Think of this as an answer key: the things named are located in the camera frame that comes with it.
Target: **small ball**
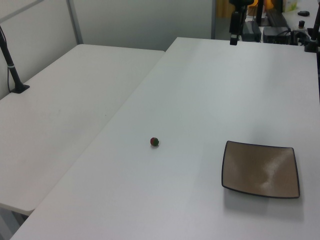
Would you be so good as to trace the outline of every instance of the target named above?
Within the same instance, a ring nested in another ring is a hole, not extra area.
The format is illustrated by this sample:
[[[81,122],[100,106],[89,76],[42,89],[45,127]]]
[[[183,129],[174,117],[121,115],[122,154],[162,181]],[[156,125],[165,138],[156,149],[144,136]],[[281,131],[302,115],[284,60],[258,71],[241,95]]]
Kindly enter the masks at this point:
[[[150,139],[150,143],[151,143],[151,145],[154,146],[154,147],[159,146],[159,140],[158,140],[158,138],[156,138],[156,137],[151,138],[151,139]]]

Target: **plate rim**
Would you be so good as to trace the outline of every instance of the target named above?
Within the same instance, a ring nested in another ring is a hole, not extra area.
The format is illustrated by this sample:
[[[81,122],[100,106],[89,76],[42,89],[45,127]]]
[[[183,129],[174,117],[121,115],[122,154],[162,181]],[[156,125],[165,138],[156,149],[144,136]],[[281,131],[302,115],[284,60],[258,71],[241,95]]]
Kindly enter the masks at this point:
[[[236,143],[236,144],[245,144],[245,145],[251,145],[251,146],[259,146],[259,147],[267,147],[267,148],[280,148],[280,149],[292,149],[293,151],[293,158],[294,158],[294,165],[295,165],[295,173],[296,173],[296,179],[297,179],[297,186],[298,186],[298,195],[297,196],[268,196],[268,195],[261,195],[246,191],[237,190],[228,186],[224,185],[224,165],[225,165],[225,156],[226,156],[226,150],[228,143]],[[297,160],[296,160],[296,154],[293,147],[285,147],[285,146],[268,146],[268,145],[260,145],[260,144],[252,144],[252,143],[245,143],[245,142],[238,142],[238,141],[226,141],[225,147],[224,147],[224,153],[223,153],[223,160],[222,160],[222,169],[221,169],[221,185],[222,187],[242,193],[242,194],[248,194],[258,197],[264,197],[264,198],[272,198],[272,199],[298,199],[300,197],[300,181],[299,181],[299,175],[298,175],[298,166],[297,166]]]

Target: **desk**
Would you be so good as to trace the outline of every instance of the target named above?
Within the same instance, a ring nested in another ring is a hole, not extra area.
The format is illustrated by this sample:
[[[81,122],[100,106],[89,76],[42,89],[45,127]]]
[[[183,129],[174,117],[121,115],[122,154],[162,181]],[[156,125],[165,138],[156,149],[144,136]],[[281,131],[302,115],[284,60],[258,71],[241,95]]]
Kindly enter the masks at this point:
[[[164,53],[78,45],[0,101],[0,207],[29,215]]]
[[[177,38],[12,240],[317,239],[316,66],[302,47]],[[301,197],[223,188],[227,140],[293,147]]]

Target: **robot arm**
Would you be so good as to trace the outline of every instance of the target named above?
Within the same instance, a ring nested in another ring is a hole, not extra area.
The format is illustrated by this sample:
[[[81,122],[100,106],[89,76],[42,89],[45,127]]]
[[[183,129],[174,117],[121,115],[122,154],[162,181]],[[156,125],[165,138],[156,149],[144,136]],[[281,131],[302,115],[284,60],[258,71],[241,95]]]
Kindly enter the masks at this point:
[[[242,34],[244,23],[247,16],[247,7],[254,3],[254,0],[229,0],[229,3],[235,6],[231,15],[229,33],[230,45],[237,45],[239,36]]]

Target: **square plate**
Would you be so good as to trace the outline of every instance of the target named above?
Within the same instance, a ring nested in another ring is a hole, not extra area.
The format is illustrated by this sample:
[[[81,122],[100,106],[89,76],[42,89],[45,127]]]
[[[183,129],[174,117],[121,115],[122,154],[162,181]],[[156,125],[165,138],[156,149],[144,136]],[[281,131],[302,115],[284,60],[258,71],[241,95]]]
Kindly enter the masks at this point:
[[[292,147],[227,141],[221,180],[224,188],[245,194],[279,199],[300,197]]]

